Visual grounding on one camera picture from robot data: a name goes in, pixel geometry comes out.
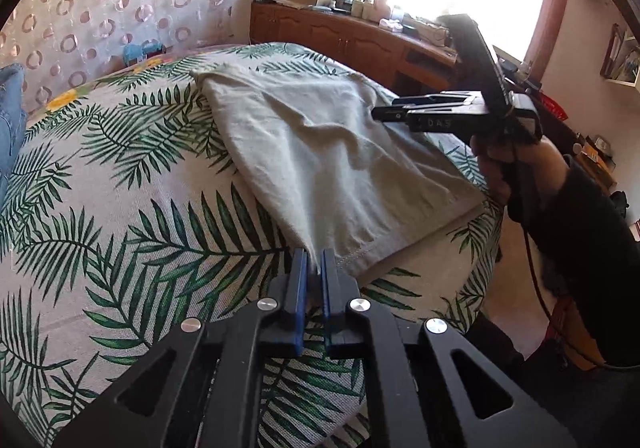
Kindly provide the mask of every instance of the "bed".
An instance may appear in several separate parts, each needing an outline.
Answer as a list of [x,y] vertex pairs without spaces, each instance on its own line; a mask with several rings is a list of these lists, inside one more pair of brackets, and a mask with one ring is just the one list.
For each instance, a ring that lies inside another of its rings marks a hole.
[[[43,446],[172,326],[230,316],[284,268],[289,245],[190,77],[223,62],[350,72],[281,43],[154,58],[63,94],[29,124],[0,213],[0,392]],[[462,142],[429,139],[485,189]],[[362,293],[397,316],[438,316],[465,332],[501,221],[486,199],[387,259]],[[355,447],[368,432],[362,362],[325,356],[312,309],[302,358],[266,363],[259,443]]]

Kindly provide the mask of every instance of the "curtain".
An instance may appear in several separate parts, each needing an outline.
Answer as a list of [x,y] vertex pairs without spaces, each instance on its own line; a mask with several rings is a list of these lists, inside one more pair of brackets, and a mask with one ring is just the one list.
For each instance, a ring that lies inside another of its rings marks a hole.
[[0,30],[0,67],[24,65],[24,108],[124,66],[129,43],[174,51],[221,44],[233,0],[21,0]]

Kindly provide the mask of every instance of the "wooden cabinet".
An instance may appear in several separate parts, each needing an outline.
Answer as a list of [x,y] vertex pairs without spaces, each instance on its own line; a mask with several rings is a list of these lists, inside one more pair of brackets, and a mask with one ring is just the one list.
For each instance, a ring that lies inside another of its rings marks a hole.
[[309,23],[309,47],[344,63],[342,51],[346,41],[344,27],[336,21],[318,19]]
[[456,57],[406,35],[391,34],[371,22],[275,4],[252,5],[252,43],[293,42],[345,64],[396,92],[409,79],[422,94],[450,87]]
[[253,44],[273,41],[278,34],[278,19],[273,5],[258,5],[258,9],[251,10],[251,27],[249,37]]
[[278,41],[293,42],[312,48],[309,40],[308,20],[302,13],[295,11],[278,14]]
[[347,38],[343,55],[347,66],[382,85],[391,85],[402,45],[393,35],[379,34],[375,28],[364,28]]

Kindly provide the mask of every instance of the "metal screw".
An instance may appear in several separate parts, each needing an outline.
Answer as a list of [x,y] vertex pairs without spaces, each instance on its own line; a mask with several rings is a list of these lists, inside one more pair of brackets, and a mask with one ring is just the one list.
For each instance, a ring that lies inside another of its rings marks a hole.
[[371,307],[371,303],[366,298],[354,298],[350,301],[349,307],[351,307],[354,311],[358,311],[358,313],[364,313],[368,311]]
[[202,327],[202,322],[197,318],[188,318],[180,324],[180,329],[186,333],[194,333]]
[[278,302],[273,298],[262,298],[258,300],[258,309],[260,311],[273,311],[278,306]]
[[440,318],[431,318],[427,322],[427,329],[434,334],[442,334],[447,330],[447,323]]

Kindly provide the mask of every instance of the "yellow flower print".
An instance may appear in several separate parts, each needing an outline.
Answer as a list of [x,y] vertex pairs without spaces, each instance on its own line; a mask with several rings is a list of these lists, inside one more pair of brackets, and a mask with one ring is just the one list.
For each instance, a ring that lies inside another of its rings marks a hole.
[[159,66],[160,64],[162,64],[162,58],[152,58],[151,60],[147,60],[139,66],[134,67],[133,72],[139,73],[146,69],[151,69],[152,67]]
[[71,89],[47,104],[47,111],[56,111],[78,99],[78,91]]

